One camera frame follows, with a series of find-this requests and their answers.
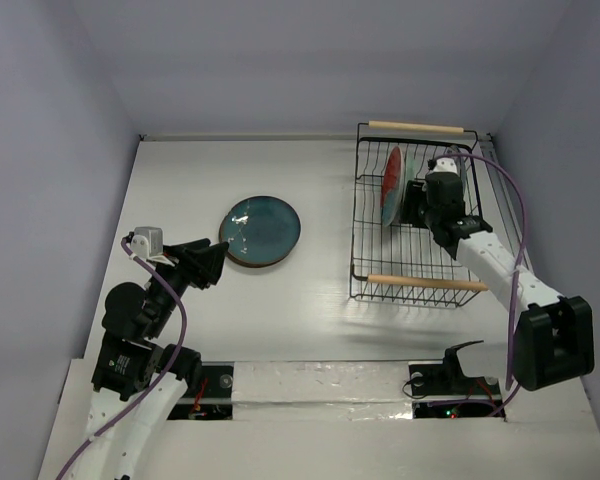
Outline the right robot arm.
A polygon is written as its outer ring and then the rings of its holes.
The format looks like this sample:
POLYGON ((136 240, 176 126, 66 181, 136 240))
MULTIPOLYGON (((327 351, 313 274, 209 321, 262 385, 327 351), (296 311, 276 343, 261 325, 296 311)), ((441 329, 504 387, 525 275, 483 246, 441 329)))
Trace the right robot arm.
POLYGON ((463 182, 450 172, 409 180, 402 219, 429 230, 435 243, 476 275, 506 308, 506 378, 536 391, 590 374, 595 366, 593 313, 580 296, 566 297, 516 263, 493 228, 466 212, 463 182))

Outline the grey deer plate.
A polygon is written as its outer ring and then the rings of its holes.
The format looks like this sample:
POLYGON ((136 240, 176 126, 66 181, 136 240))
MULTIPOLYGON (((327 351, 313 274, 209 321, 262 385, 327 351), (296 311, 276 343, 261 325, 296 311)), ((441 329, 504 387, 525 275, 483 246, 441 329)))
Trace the grey deer plate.
POLYGON ((292 252, 289 248, 266 246, 243 246, 230 244, 227 257, 246 268, 265 268, 283 261, 292 252))

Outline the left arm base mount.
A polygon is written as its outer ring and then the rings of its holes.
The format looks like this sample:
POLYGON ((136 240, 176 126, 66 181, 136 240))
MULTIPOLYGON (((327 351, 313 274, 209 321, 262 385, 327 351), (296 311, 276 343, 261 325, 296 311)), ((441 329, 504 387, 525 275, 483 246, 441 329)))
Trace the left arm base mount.
POLYGON ((233 417, 233 363, 204 363, 199 387, 187 392, 168 419, 190 421, 231 420, 233 417))

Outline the dark teal blossom plate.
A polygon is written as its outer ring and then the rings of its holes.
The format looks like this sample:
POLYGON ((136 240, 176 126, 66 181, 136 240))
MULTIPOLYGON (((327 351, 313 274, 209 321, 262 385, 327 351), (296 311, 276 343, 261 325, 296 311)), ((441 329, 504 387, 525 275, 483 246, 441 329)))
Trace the dark teal blossom plate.
POLYGON ((235 204, 219 227, 219 241, 243 246, 289 248, 301 235, 301 221, 286 201, 273 196, 252 196, 235 204))

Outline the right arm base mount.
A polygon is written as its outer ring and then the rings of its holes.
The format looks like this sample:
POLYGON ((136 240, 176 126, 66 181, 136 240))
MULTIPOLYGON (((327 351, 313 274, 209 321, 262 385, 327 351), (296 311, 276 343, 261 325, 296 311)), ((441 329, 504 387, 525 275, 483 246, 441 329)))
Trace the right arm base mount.
POLYGON ((484 377, 450 375, 441 363, 409 365, 403 394, 411 400, 414 419, 484 418, 503 403, 497 383, 484 377))

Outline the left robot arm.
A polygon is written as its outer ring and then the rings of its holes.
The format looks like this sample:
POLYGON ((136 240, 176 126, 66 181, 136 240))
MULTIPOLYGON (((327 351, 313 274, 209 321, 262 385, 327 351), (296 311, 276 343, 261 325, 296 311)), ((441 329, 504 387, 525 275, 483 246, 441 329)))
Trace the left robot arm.
POLYGON ((228 243, 204 238, 164 245, 152 229, 137 229, 121 241, 129 259, 150 275, 146 285, 116 285, 105 298, 104 334, 91 379, 93 393, 85 447, 71 468, 72 479, 136 479, 159 429, 185 395, 206 389, 199 352, 180 334, 160 346, 173 312, 181 331, 188 326, 183 296, 190 288, 218 283, 228 243))

